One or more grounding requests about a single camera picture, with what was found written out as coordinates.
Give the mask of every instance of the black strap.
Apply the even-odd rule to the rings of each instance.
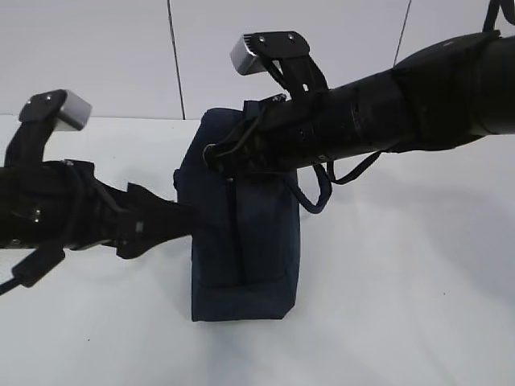
[[[382,151],[377,151],[376,153],[369,155],[367,158],[361,161],[361,163],[358,166],[356,166],[350,173],[348,173],[341,179],[336,179],[335,163],[333,161],[328,162],[329,180],[336,185],[345,185],[346,183],[354,181],[360,175],[362,175],[363,172],[367,170],[374,162],[377,161],[381,153]]]
[[[293,177],[290,175],[285,176],[284,182],[304,209],[313,215],[318,215],[322,212],[329,199],[331,198],[332,185],[331,181],[329,180],[328,173],[325,171],[322,165],[314,165],[313,169],[315,170],[316,178],[318,179],[320,187],[320,196],[316,204],[313,204],[300,190],[299,185]]]
[[[484,20],[483,32],[493,31],[495,29],[496,20],[501,8],[506,21],[515,26],[515,4],[513,4],[513,0],[490,0],[486,19]]]

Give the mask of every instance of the black bracket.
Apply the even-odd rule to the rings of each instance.
[[[307,41],[297,32],[262,32],[246,35],[246,44],[292,100],[328,89],[327,81],[310,57]]]
[[[4,167],[41,163],[54,130],[82,130],[91,110],[88,102],[68,90],[34,95],[19,114],[21,125],[7,147]]]

